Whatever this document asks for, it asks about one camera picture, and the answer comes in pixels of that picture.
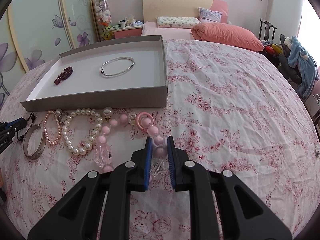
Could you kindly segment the pink floral bed sheet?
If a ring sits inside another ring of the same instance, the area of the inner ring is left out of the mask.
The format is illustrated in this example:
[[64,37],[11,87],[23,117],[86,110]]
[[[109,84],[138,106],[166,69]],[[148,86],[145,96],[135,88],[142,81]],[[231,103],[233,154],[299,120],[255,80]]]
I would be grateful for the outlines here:
[[[111,118],[150,113],[192,161],[231,170],[297,237],[319,205],[319,139],[295,90],[258,53],[188,40],[164,46],[167,106],[112,107]],[[128,122],[111,130],[112,165],[129,160],[146,136]],[[88,171],[101,171],[94,154],[74,156],[61,139],[30,160],[14,138],[1,154],[3,208],[23,237]],[[170,182],[166,168],[146,193],[131,193],[129,239],[190,239],[189,193]]]

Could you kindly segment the floral sliding wardrobe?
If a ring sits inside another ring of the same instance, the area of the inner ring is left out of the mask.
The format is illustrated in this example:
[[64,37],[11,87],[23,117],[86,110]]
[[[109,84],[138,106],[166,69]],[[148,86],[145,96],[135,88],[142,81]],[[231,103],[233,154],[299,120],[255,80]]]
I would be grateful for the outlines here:
[[92,0],[12,0],[1,17],[1,104],[28,71],[98,40]]

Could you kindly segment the floral white pillow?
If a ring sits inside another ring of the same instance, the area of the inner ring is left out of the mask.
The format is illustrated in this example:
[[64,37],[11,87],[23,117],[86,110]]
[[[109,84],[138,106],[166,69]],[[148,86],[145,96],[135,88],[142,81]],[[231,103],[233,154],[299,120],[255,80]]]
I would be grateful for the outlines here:
[[158,28],[191,29],[201,22],[196,17],[159,16],[156,23]]

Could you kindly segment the beige pink headboard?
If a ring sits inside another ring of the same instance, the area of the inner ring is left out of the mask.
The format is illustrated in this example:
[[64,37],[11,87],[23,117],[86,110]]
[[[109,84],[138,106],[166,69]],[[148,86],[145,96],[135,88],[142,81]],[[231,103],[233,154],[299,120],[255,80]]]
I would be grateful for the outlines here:
[[198,17],[199,7],[222,12],[228,23],[228,4],[222,0],[142,0],[143,21],[155,22],[159,16]]

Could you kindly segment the wide silver cuff bangle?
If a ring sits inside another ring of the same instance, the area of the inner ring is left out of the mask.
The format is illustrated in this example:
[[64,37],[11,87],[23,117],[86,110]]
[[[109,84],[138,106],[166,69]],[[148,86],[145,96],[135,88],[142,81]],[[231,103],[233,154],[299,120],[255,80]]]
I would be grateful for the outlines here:
[[30,160],[37,160],[43,154],[46,137],[40,125],[32,126],[23,141],[24,156]]

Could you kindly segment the pink nightstand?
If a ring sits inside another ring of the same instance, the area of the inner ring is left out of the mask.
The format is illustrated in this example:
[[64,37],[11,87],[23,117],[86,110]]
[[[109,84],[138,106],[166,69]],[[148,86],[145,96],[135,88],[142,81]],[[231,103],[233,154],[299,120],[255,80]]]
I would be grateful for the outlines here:
[[136,26],[136,27],[126,27],[118,30],[114,30],[114,38],[125,38],[125,37],[134,37],[140,36],[142,34],[143,26]]

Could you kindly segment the blue plush robe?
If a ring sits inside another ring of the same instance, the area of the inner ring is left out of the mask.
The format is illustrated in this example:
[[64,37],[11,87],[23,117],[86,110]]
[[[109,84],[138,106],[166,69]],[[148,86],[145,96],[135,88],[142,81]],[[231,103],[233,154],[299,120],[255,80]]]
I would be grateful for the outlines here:
[[291,68],[298,67],[301,75],[301,83],[296,92],[303,100],[307,99],[314,87],[315,81],[319,80],[318,68],[313,57],[304,49],[296,36],[291,37],[292,46],[288,57]]

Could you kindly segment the clear tube of plush toys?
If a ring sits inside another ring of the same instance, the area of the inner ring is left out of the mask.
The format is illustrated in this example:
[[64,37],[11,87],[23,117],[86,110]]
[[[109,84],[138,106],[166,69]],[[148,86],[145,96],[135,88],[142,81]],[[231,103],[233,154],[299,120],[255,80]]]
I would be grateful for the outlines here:
[[112,17],[108,0],[94,0],[94,11],[100,39],[110,40],[112,38]]

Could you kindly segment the pearl earring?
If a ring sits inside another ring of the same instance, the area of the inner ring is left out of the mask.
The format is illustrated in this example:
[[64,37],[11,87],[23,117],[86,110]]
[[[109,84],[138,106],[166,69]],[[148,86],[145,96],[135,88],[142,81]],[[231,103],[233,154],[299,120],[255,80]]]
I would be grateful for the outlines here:
[[111,119],[111,117],[113,115],[113,109],[111,107],[105,107],[103,109],[103,115],[105,117],[105,121],[109,122],[109,120]]

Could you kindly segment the grey cardboard tray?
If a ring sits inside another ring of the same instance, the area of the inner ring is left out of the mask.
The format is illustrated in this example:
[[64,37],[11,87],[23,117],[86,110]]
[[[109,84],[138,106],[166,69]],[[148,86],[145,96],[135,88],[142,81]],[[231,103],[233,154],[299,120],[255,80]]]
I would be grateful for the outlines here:
[[26,89],[25,110],[157,108],[168,99],[161,35],[126,37],[60,54]]

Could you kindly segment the dark wooden chair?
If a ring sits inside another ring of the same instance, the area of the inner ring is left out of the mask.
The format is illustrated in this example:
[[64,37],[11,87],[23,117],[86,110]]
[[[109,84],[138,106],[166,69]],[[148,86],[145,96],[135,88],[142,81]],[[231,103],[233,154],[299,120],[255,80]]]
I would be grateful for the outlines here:
[[274,40],[277,27],[260,18],[259,39],[264,41]]

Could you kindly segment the salmon folded duvet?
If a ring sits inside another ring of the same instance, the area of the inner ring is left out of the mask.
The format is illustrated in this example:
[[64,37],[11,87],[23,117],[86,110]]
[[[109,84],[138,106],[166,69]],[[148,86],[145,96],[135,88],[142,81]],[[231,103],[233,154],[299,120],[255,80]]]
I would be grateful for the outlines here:
[[262,42],[250,31],[237,25],[227,23],[200,23],[192,27],[195,40],[215,42],[229,46],[263,51]]

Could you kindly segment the white mug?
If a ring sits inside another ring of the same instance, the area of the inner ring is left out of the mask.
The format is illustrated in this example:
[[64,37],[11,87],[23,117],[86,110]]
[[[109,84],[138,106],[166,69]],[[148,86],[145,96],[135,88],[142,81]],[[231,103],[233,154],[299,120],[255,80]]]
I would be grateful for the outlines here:
[[123,28],[125,28],[126,27],[126,20],[121,20],[121,21],[119,21],[119,25],[120,25],[120,27],[123,29]]

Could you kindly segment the purple patterned pillow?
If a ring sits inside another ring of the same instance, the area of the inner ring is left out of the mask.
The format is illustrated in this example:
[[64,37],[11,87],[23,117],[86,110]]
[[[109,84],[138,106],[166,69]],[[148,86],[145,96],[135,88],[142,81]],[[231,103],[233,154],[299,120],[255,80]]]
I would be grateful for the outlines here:
[[205,9],[202,7],[199,7],[199,21],[201,23],[220,23],[222,17],[222,12],[220,11],[212,11],[209,9]]

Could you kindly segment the thin silver bangle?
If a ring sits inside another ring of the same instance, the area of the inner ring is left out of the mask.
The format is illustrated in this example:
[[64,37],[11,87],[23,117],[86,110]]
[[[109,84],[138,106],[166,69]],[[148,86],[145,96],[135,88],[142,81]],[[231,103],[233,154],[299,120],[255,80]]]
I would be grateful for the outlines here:
[[132,57],[116,57],[104,62],[100,67],[100,75],[105,78],[118,77],[129,72],[135,66]]

